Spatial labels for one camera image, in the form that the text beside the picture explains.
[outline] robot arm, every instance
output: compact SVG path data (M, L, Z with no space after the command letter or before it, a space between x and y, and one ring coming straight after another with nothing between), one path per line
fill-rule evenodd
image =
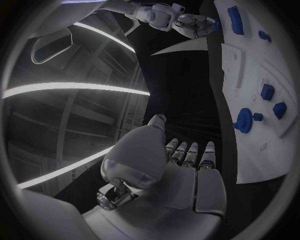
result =
M101 7L124 14L133 20L149 23L152 28L168 32L175 29L180 34L195 39L203 37L217 29L217 22L209 17L185 12L185 7L173 3L172 7L163 4L143 6L140 3L129 3L123 0L109 0Z

